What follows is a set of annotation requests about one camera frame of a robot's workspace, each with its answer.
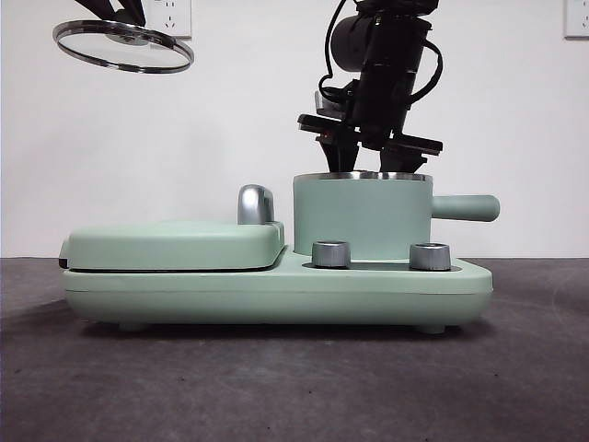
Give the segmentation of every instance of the small pot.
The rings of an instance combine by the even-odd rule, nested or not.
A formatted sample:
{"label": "small pot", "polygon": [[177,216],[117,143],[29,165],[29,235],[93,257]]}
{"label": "small pot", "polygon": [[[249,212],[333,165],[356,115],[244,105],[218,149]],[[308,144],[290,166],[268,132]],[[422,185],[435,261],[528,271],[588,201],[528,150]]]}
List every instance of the small pot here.
{"label": "small pot", "polygon": [[433,196],[433,179],[409,173],[348,172],[294,178],[294,251],[321,240],[349,242],[355,260],[409,258],[430,242],[432,218],[493,221],[491,195]]}

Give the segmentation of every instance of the mint green appliance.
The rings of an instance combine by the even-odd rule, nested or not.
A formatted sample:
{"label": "mint green appliance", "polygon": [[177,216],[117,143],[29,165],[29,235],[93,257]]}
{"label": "mint green appliance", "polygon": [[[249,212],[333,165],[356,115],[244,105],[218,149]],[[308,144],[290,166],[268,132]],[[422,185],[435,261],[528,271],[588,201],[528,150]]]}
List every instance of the mint green appliance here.
{"label": "mint green appliance", "polygon": [[[343,193],[357,197],[354,210],[338,197]],[[242,189],[235,224],[77,230],[61,254],[67,301],[81,316],[123,330],[155,323],[396,324],[438,333],[488,306],[489,271],[456,259],[442,271],[416,270],[410,246],[429,243],[432,216],[491,221],[499,214],[494,197],[432,197],[426,176],[353,172],[297,177],[294,198],[294,248],[284,245],[272,195],[260,186]],[[321,240],[348,244],[350,260],[315,265],[313,243]]]}

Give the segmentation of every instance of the appliance base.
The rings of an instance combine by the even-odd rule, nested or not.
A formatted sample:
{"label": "appliance base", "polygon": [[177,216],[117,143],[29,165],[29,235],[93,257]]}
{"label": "appliance base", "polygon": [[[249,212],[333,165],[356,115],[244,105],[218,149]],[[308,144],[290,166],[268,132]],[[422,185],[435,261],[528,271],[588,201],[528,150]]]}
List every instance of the appliance base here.
{"label": "appliance base", "polygon": [[66,299],[80,316],[136,332],[148,324],[378,324],[440,333],[475,320],[489,305],[491,272],[453,260],[451,272],[419,272],[407,261],[314,268],[283,250],[257,271],[64,272]]}

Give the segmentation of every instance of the white wall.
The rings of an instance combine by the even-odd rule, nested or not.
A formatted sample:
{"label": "white wall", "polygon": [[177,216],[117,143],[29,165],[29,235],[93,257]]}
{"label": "white wall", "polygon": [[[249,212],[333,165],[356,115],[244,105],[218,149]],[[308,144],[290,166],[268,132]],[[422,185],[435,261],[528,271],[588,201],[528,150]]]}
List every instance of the white wall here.
{"label": "white wall", "polygon": [[[406,131],[445,141],[422,170],[437,193],[494,193],[502,216],[436,221],[433,238],[460,256],[589,256],[589,42],[563,40],[561,0],[440,3],[445,76]],[[197,0],[196,65],[139,76],[57,49],[52,27],[89,17],[74,0],[3,1],[3,256],[56,256],[84,225],[234,219],[250,182],[273,190],[292,238],[292,177],[326,169],[296,118],[335,4]]]}

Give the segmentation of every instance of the pot handle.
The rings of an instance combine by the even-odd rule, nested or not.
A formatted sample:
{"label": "pot handle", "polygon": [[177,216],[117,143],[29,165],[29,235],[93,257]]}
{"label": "pot handle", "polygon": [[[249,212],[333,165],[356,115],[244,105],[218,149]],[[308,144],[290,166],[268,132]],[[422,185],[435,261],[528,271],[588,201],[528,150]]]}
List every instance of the pot handle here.
{"label": "pot handle", "polygon": [[494,221],[501,212],[499,200],[492,195],[434,196],[432,218],[464,221]]}

